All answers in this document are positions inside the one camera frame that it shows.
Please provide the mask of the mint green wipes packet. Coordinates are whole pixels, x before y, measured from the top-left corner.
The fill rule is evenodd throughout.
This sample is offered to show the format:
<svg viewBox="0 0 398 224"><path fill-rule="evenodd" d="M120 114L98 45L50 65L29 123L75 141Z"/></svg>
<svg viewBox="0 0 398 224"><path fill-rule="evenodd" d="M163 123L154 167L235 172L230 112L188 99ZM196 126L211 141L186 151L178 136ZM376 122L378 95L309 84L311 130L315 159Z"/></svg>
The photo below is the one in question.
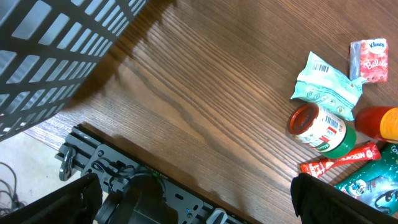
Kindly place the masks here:
<svg viewBox="0 0 398 224"><path fill-rule="evenodd" d="M350 80L315 53L308 55L290 97L315 103L347 121L353 121L353 108L363 94L366 79Z"/></svg>

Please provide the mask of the green gloves packet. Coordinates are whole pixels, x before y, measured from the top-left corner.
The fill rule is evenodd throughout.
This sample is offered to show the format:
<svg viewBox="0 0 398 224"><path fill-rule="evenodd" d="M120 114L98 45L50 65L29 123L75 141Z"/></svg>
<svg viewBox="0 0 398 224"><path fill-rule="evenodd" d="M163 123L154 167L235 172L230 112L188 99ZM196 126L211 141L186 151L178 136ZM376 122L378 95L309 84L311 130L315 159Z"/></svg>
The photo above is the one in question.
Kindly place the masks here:
<svg viewBox="0 0 398 224"><path fill-rule="evenodd" d="M386 144L381 159L371 161L335 188L386 215L397 211L397 144Z"/></svg>

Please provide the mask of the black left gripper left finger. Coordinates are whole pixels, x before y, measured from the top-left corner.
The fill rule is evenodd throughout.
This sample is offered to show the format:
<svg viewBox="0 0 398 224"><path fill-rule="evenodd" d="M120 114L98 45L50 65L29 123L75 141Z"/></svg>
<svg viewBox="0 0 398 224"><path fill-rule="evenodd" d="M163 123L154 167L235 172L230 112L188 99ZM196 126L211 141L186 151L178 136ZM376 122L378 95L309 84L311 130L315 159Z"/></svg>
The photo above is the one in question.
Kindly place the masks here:
<svg viewBox="0 0 398 224"><path fill-rule="evenodd" d="M1 224L93 223L103 191L96 174L87 174L1 218Z"/></svg>

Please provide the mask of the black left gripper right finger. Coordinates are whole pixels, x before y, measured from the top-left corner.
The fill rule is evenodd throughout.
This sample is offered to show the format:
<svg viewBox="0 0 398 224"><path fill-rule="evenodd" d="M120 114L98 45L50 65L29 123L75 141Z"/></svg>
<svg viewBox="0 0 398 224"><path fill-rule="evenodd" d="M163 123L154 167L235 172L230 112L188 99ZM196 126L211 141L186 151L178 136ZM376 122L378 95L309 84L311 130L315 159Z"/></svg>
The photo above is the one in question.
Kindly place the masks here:
<svg viewBox="0 0 398 224"><path fill-rule="evenodd" d="M292 179L290 194L303 224L397 224L396 218L306 173Z"/></svg>

